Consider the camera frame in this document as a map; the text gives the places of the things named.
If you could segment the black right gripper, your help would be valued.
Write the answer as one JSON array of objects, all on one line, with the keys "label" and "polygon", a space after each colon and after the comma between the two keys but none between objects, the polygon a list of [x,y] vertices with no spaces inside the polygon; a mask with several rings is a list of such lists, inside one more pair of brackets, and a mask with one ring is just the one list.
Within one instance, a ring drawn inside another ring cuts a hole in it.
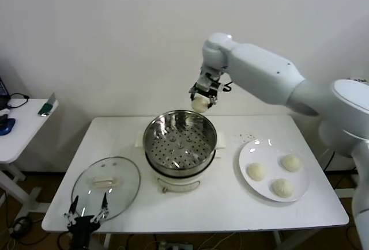
[{"label": "black right gripper", "polygon": [[193,101],[198,94],[209,95],[209,108],[217,104],[217,92],[221,92],[224,87],[220,82],[222,75],[223,72],[216,69],[201,68],[198,80],[189,90],[190,100]]}]

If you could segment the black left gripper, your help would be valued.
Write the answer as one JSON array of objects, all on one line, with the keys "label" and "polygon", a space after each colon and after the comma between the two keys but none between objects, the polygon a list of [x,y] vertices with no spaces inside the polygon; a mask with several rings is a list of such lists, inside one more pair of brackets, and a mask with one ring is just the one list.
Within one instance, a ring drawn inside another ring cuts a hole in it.
[{"label": "black left gripper", "polygon": [[77,214],[79,196],[72,201],[69,211],[64,213],[67,220],[67,229],[71,233],[70,249],[89,249],[89,243],[93,232],[97,231],[100,223],[105,221],[109,215],[107,193],[104,193],[99,212],[95,216],[79,217]]}]

